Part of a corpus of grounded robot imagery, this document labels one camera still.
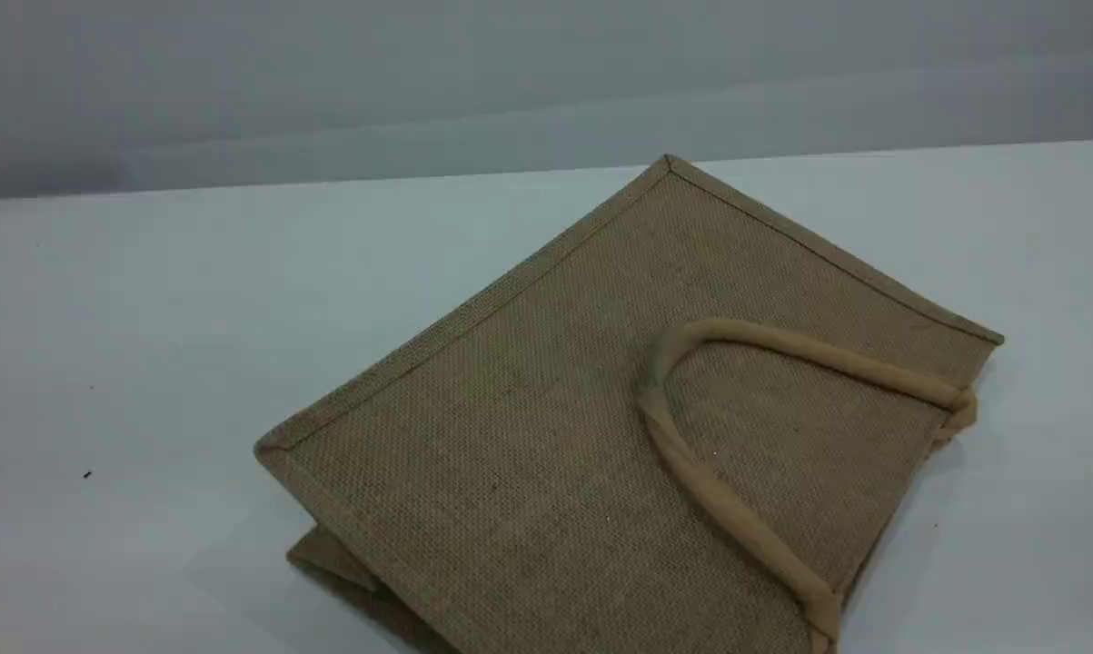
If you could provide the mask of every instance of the burlap bag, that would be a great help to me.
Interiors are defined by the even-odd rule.
[[[422,649],[836,651],[1000,342],[665,157],[256,456]]]

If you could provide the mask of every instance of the gray wall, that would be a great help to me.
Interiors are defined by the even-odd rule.
[[[0,0],[0,196],[1093,138],[1093,0]]]

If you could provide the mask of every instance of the bag handle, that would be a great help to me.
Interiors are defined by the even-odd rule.
[[[800,600],[804,619],[812,629],[813,652],[836,654],[841,634],[841,595],[800,561],[728,484],[717,479],[707,465],[696,459],[695,453],[675,428],[663,382],[689,351],[707,340],[729,340],[777,351],[949,410],[950,418],[935,434],[933,449],[944,446],[962,428],[974,423],[977,397],[969,388],[954,388],[937,377],[846,351],[800,332],[747,323],[744,319],[700,319],[683,324],[663,335],[655,347],[649,375],[638,394],[638,407],[643,410],[647,431],[659,455],[709,516]]]

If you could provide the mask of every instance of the white table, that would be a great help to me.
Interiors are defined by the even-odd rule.
[[[1008,336],[843,650],[1093,653],[1093,142],[704,167]],[[403,651],[251,444],[639,170],[0,201],[0,653]]]

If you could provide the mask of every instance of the rope handle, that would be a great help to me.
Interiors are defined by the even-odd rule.
[[[813,653],[836,654],[841,635],[839,593],[833,592],[728,484],[700,463],[675,428],[663,383],[689,351],[708,340],[729,340],[777,351],[949,410],[950,418],[935,434],[932,449],[944,446],[962,428],[974,423],[977,397],[969,388],[954,388],[937,377],[846,351],[800,332],[744,319],[700,319],[683,324],[663,335],[655,347],[649,375],[638,394],[638,407],[659,455],[708,515],[800,600],[804,619],[811,627]]]

